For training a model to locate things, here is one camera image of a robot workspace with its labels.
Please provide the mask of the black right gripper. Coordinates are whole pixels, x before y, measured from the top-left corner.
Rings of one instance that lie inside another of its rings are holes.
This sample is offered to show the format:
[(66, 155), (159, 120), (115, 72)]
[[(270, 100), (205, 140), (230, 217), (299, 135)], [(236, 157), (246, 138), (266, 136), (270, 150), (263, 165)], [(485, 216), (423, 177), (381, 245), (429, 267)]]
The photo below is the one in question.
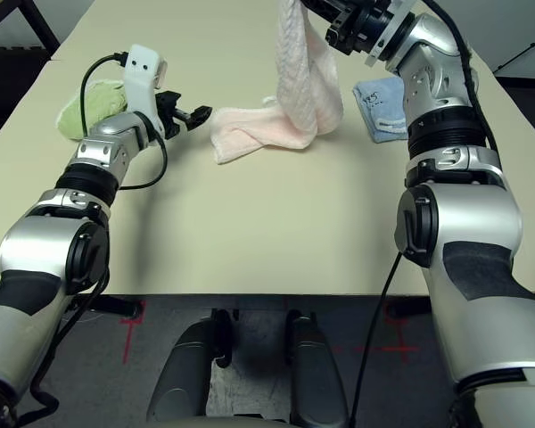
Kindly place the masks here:
[(311, 12), (331, 22), (325, 40), (339, 52), (368, 53), (392, 18), (391, 1), (301, 0)]

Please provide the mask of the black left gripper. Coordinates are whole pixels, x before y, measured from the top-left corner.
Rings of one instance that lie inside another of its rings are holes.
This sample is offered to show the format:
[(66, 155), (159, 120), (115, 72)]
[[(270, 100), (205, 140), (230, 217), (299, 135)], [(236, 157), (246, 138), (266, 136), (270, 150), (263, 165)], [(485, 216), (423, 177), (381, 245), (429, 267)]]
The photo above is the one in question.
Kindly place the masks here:
[(187, 130), (194, 130), (204, 124), (212, 113), (212, 108), (202, 105), (192, 112), (178, 109), (177, 101), (181, 97), (180, 93), (164, 91), (159, 93), (157, 112), (164, 127), (164, 138), (170, 139), (180, 132), (180, 126), (176, 119), (185, 123)]

